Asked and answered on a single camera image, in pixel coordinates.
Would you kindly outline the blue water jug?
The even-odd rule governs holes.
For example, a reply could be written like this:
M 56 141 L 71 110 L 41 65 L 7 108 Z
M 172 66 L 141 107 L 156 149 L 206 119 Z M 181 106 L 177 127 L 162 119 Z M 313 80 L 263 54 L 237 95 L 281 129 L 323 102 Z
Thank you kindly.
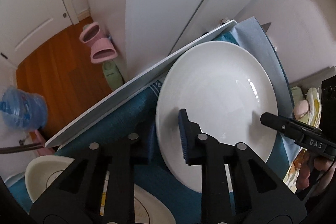
M 48 121 L 48 108 L 43 96 L 8 87 L 1 96 L 1 115 L 7 127 L 35 131 Z

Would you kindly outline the blue table cloth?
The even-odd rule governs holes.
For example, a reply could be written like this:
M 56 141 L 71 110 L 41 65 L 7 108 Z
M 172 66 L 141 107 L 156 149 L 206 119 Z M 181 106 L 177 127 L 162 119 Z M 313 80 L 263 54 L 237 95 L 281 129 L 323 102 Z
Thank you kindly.
M 219 27 L 106 98 L 109 114 L 56 152 L 71 164 L 25 211 L 1 185 L 4 223 L 134 223 L 134 188 L 150 221 L 299 223 L 306 209 L 283 183 L 295 153 L 272 155 L 293 100 L 255 18 Z M 273 159 L 273 168 L 267 160 Z

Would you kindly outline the pink slippers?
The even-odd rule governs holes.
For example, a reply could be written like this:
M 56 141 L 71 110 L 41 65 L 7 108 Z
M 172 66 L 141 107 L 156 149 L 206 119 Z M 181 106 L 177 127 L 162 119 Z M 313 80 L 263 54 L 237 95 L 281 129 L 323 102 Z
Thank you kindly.
M 112 42 L 97 22 L 86 25 L 79 36 L 79 40 L 90 48 L 90 58 L 93 64 L 101 64 L 118 56 Z

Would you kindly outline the green slipper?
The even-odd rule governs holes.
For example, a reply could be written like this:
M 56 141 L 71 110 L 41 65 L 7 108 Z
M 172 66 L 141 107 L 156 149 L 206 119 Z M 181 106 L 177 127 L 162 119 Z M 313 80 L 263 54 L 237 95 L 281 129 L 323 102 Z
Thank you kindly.
M 118 89 L 123 85 L 122 75 L 113 60 L 103 62 L 102 70 L 104 73 L 104 77 L 112 91 Z

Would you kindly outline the large plain white plate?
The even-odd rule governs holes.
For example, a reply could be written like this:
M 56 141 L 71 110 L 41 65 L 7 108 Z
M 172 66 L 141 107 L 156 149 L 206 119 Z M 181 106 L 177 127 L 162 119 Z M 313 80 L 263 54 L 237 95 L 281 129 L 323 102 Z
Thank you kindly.
M 201 191 L 202 169 L 183 158 L 178 112 L 221 143 L 246 143 L 268 160 L 276 139 L 260 116 L 277 113 L 276 96 L 261 64 L 248 51 L 229 42 L 212 41 L 185 52 L 169 70 L 156 110 L 157 139 L 170 172 L 184 186 Z

